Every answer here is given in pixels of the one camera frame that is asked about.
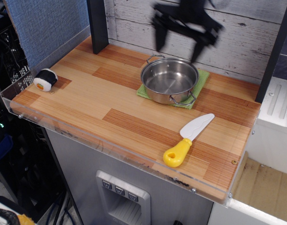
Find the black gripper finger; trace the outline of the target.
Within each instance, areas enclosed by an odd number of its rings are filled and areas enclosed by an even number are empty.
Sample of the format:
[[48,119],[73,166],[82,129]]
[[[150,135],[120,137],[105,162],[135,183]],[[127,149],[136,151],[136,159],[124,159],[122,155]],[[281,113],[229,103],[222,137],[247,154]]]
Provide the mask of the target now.
[[215,45],[216,40],[218,36],[217,35],[195,35],[192,37],[192,39],[195,40],[196,45],[194,46],[194,51],[191,57],[191,63],[196,62],[200,54],[202,53],[203,49],[208,45]]
[[153,26],[155,28],[156,50],[160,52],[165,46],[168,29],[158,20],[153,20]]

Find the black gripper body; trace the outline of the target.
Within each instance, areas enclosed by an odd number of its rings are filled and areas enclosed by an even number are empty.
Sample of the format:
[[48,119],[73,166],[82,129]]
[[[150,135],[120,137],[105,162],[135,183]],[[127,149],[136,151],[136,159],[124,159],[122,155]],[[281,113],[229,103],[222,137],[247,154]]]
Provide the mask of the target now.
[[217,35],[223,26],[205,11],[204,0],[181,0],[176,5],[157,3],[153,20],[161,22],[168,30],[192,38],[195,35]]

